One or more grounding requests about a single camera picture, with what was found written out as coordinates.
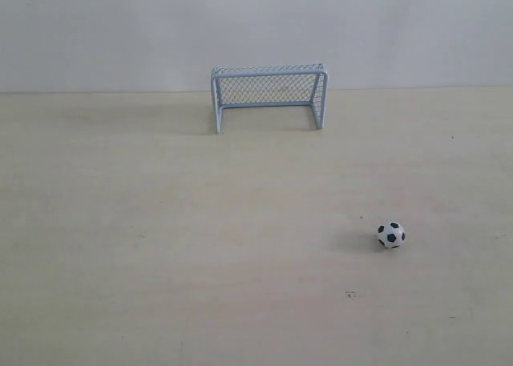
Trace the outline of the black and white soccer ball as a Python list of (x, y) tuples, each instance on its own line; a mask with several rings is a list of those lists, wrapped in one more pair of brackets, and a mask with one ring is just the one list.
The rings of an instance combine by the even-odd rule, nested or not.
[(397, 221), (381, 224), (377, 230), (378, 242), (386, 249), (401, 247), (406, 241), (406, 232)]

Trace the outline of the light blue mini soccer goal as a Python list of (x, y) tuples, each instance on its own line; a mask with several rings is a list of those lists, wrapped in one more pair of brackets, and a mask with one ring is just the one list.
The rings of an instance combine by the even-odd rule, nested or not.
[(225, 110), (254, 107), (308, 107), (320, 130), (325, 125), (328, 80), (321, 63), (215, 67), (210, 76), (215, 131), (222, 132)]

